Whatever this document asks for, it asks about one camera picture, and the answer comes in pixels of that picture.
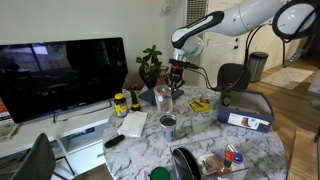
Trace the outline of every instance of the spice jar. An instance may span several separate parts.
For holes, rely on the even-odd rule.
[[[118,93],[114,96],[114,110],[118,117],[126,117],[129,109],[127,106],[127,100],[122,93]]]

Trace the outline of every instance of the black tv screen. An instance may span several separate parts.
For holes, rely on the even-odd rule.
[[[0,97],[16,123],[112,98],[127,73],[122,38],[0,46]]]

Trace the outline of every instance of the office chair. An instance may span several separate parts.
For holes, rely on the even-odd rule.
[[[218,71],[217,86],[215,91],[222,91],[228,86],[228,83],[234,83],[240,76],[244,66],[242,64],[226,63],[223,64]],[[243,74],[240,81],[232,87],[232,89],[247,89],[250,82],[251,72],[249,69]]]
[[[1,180],[50,180],[55,176],[67,180],[67,178],[54,172],[56,159],[46,134],[41,133],[30,152],[16,172],[0,174]]]

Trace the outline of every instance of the marble table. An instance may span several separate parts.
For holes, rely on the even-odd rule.
[[[184,94],[174,101],[172,114],[177,118],[176,136],[172,142],[161,138],[159,118],[155,106],[141,101],[142,111],[148,112],[142,136],[126,137],[117,146],[104,149],[106,165],[114,179],[149,179],[148,175],[158,166],[172,167],[170,147],[212,138],[219,147],[232,143],[244,155],[244,164],[249,168],[245,179],[286,179],[287,162],[283,144],[276,132],[260,133],[243,127],[217,121],[219,93],[184,86]],[[197,113],[188,101],[204,97],[210,99],[213,110]],[[104,142],[117,136],[124,118],[110,117]],[[202,149],[210,154],[211,146]]]

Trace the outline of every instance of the red cap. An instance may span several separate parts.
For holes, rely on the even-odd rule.
[[[233,161],[233,158],[234,158],[234,153],[231,151],[227,151],[226,152],[226,159],[229,161]]]

